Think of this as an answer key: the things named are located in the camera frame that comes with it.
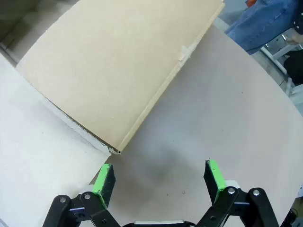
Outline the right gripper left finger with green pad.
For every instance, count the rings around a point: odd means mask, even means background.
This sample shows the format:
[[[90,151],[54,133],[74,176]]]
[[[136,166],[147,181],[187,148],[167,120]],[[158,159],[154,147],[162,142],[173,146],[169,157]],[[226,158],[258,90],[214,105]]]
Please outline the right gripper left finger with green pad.
[[[71,199],[67,195],[54,198],[44,220],[45,227],[78,227],[90,221],[95,227],[118,227],[108,211],[109,201],[116,182],[112,164],[104,164],[91,191]]]

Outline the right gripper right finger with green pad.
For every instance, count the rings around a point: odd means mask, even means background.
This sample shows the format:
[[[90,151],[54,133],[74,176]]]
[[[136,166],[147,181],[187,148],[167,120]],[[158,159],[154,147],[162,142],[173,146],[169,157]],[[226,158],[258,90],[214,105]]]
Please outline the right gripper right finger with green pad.
[[[196,224],[197,227],[223,227],[230,216],[239,217],[245,227],[279,226],[262,188],[244,192],[228,186],[215,160],[205,162],[204,180],[212,205]]]

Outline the person's left hand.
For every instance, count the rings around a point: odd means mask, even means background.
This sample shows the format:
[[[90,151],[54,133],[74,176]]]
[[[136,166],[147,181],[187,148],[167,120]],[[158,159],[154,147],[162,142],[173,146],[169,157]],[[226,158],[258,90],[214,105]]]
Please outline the person's left hand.
[[[289,45],[299,45],[303,42],[303,35],[296,32],[294,29],[291,31],[290,36],[286,38]]]

